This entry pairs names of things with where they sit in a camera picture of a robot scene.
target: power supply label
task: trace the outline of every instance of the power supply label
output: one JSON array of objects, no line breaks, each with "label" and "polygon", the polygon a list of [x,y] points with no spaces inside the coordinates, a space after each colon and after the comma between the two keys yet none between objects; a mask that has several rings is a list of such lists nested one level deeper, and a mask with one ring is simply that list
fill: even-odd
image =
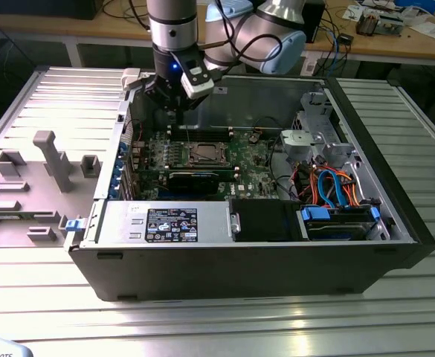
[{"label": "power supply label", "polygon": [[146,241],[148,243],[197,242],[197,209],[149,209]]}]

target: blue cable on table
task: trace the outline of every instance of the blue cable on table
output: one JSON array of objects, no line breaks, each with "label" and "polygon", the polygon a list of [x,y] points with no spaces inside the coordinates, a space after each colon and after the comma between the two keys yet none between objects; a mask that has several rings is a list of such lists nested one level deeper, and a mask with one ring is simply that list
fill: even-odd
[{"label": "blue cable on table", "polygon": [[343,191],[341,189],[341,183],[339,181],[338,175],[336,175],[336,173],[329,171],[329,170],[324,170],[320,173],[320,176],[318,177],[318,193],[320,194],[321,198],[331,207],[331,208],[336,208],[335,204],[333,202],[331,202],[331,200],[326,197],[325,193],[324,193],[324,189],[323,189],[323,179],[324,176],[326,176],[327,174],[330,174],[331,176],[333,176],[333,181],[335,182],[335,191],[336,191],[336,197],[338,197],[338,202],[341,206],[347,206],[348,202],[346,201],[346,197],[344,197]]},{"label": "blue cable on table", "polygon": [[339,53],[339,44],[338,44],[338,40],[336,39],[336,35],[330,29],[326,29],[326,32],[329,32],[329,34],[333,38],[333,45],[335,46],[335,57],[333,58],[331,67],[329,67],[329,72],[328,72],[328,77],[329,77],[331,76],[333,69],[335,69],[335,64],[336,64],[336,60],[338,59],[338,53]]}]

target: white table leg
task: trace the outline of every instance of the white table leg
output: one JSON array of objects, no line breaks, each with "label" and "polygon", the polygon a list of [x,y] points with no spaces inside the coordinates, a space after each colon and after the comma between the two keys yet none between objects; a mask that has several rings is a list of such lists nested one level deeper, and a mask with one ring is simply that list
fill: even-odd
[{"label": "white table leg", "polygon": [[66,39],[64,42],[67,48],[68,58],[72,67],[83,67],[82,57],[78,51],[78,43],[73,39]]},{"label": "white table leg", "polygon": [[320,51],[305,51],[302,57],[305,57],[305,62],[301,68],[300,76],[312,76],[316,69],[317,61],[321,58],[323,52]]}]

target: motherboard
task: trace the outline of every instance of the motherboard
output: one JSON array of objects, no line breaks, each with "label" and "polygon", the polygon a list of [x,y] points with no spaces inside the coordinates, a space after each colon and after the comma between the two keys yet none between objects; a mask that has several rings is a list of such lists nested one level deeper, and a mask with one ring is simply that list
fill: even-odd
[{"label": "motherboard", "polygon": [[216,138],[184,131],[176,136],[156,132],[133,144],[135,199],[278,198],[268,168],[271,141],[259,140],[258,132],[231,130]]}]

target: open computer chassis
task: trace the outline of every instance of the open computer chassis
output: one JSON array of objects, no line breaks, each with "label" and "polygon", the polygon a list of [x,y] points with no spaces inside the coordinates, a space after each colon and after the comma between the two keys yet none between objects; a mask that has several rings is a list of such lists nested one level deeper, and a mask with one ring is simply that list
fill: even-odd
[{"label": "open computer chassis", "polygon": [[336,80],[235,76],[181,125],[126,93],[65,246],[103,300],[181,300],[359,293],[435,241]]}]

